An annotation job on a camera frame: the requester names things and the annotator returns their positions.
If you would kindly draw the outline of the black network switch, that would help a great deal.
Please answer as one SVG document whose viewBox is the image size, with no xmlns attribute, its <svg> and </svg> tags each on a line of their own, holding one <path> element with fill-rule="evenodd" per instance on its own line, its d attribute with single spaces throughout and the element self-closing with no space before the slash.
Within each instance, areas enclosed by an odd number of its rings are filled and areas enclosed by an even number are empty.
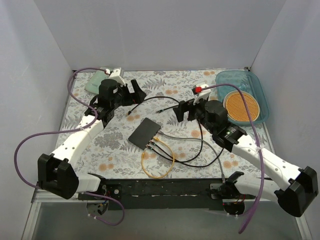
<svg viewBox="0 0 320 240">
<path fill-rule="evenodd" d="M 128 141 L 139 149 L 144 150 L 160 129 L 161 126 L 158 123 L 146 117 L 129 136 Z"/>
</svg>

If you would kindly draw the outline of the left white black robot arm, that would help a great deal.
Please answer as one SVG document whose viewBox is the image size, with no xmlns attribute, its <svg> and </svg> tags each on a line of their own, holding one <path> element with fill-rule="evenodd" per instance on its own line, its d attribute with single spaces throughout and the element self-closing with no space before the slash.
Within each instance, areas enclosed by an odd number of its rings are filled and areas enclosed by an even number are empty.
<svg viewBox="0 0 320 240">
<path fill-rule="evenodd" d="M 91 141 L 102 132 L 115 115 L 118 107 L 140 104 L 146 98 L 135 79 L 131 85 L 121 85 L 119 81 L 107 78 L 99 86 L 98 94 L 89 102 L 77 131 L 72 133 L 51 154 L 42 154 L 37 161 L 38 185 L 64 199 L 75 193 L 89 192 L 95 200 L 106 196 L 102 178 L 96 174 L 77 174 L 74 167 Z"/>
</svg>

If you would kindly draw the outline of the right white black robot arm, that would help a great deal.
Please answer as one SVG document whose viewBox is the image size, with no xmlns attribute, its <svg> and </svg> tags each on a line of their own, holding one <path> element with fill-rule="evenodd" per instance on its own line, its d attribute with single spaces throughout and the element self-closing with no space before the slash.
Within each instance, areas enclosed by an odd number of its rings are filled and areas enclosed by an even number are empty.
<svg viewBox="0 0 320 240">
<path fill-rule="evenodd" d="M 199 121 L 218 146 L 250 162 L 270 178 L 259 190 L 260 180 L 234 173 L 226 183 L 230 198 L 237 199 L 243 194 L 262 197 L 277 202 L 288 214 L 301 217 L 318 195 L 318 176 L 313 168 L 298 167 L 259 147 L 243 128 L 229 121 L 228 112 L 220 101 L 181 101 L 173 111 L 178 122 L 188 113 L 188 121 Z"/>
</svg>

